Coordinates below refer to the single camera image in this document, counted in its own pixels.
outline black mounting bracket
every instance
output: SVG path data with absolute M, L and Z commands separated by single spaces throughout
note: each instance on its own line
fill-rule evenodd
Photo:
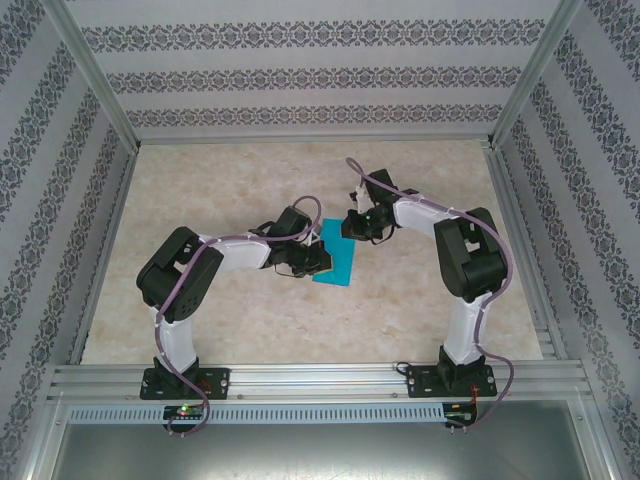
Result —
M 167 370 L 157 358 L 154 367 L 147 368 L 142 377 L 142 400 L 193 400 L 200 396 Z M 182 373 L 199 387 L 209 400 L 226 400 L 229 392 L 231 370 L 228 368 L 200 368 L 196 362 Z
M 437 365 L 407 364 L 401 373 L 407 378 L 409 398 L 470 397 L 474 388 L 478 397 L 498 394 L 493 368 L 485 365 L 484 356 L 469 365 L 454 365 L 443 347 Z

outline blue block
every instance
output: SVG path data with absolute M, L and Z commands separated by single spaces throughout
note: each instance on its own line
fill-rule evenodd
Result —
M 333 269 L 329 272 L 318 273 L 313 281 L 348 287 L 351 283 L 351 266 L 356 248 L 356 241 L 342 238 L 340 235 L 342 220 L 325 218 L 322 222 L 320 238 L 324 241 L 324 249 L 331 255 Z

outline aluminum frame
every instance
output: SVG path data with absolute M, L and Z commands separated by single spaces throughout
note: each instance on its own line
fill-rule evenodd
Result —
M 306 143 L 306 142 L 424 142 L 437 140 L 479 140 L 486 133 L 395 133 L 354 135 L 237 135 L 219 137 L 148 137 L 141 145 L 193 145 L 193 144 L 244 144 L 244 143 Z
M 544 29 L 540 41 L 522 71 L 522 75 L 520 75 L 513 92 L 509 95 L 507 103 L 496 121 L 493 132 L 491 132 L 493 147 L 502 145 L 502 142 L 509 134 L 509 130 L 515 123 L 516 118 L 518 118 L 522 107 L 529 98 L 529 94 L 538 82 L 547 63 L 553 57 L 553 51 L 560 43 L 560 39 L 569 27 L 580 5 L 582 5 L 582 0 L 559 1 L 549 19 L 547 28 Z
M 65 0 L 43 0 L 42 6 L 85 75 L 89 86 L 100 101 L 100 105 L 118 132 L 120 139 L 127 145 L 129 151 L 137 154 L 140 145 L 138 134 L 131 125 L 80 27 L 71 15 Z
M 591 387 L 579 360 L 517 361 L 516 379 L 505 401 L 566 401 L 592 479 L 617 479 L 619 472 Z M 508 369 L 492 364 L 498 389 Z M 230 365 L 229 398 L 216 405 L 439 404 L 460 398 L 410 399 L 395 364 Z M 67 365 L 53 373 L 42 418 L 24 472 L 17 478 L 51 478 L 69 422 L 80 405 L 176 405 L 181 401 L 144 401 L 138 396 L 144 365 Z M 491 398 L 481 398 L 490 402 Z
M 562 335 L 536 263 L 536 256 L 533 253 L 531 240 L 522 212 L 518 208 L 518 201 L 513 185 L 509 180 L 502 154 L 488 146 L 485 146 L 483 151 L 509 236 L 509 243 L 513 249 L 513 256 L 520 273 L 522 288 L 531 311 L 531 317 L 534 319 L 534 323 L 537 324 L 536 327 L 547 329 L 556 358 L 567 359 L 569 356 L 562 341 Z

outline damask pattern wall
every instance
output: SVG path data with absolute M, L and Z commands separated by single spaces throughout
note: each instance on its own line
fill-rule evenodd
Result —
M 488 134 L 558 0 L 76 0 L 143 140 Z
M 37 0 L 0 4 L 0 479 L 66 363 L 133 156 Z
M 640 2 L 583 3 L 502 145 L 566 346 L 640 477 Z

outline work surface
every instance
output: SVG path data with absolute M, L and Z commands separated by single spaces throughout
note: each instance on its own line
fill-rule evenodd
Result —
M 150 363 L 153 322 L 135 279 L 178 226 L 221 236 L 276 220 L 305 194 L 325 218 L 344 218 L 358 176 L 387 168 L 401 189 L 443 203 L 488 208 L 504 224 L 480 144 L 456 142 L 287 143 L 144 146 L 93 319 L 83 363 Z M 313 218 L 315 206 L 300 207 Z M 452 297 L 435 242 L 401 229 L 379 246 L 357 243 L 351 285 L 278 276 L 273 269 L 217 276 L 196 313 L 202 363 L 434 361 Z M 540 359 L 519 277 L 489 315 L 485 347 L 512 359 Z

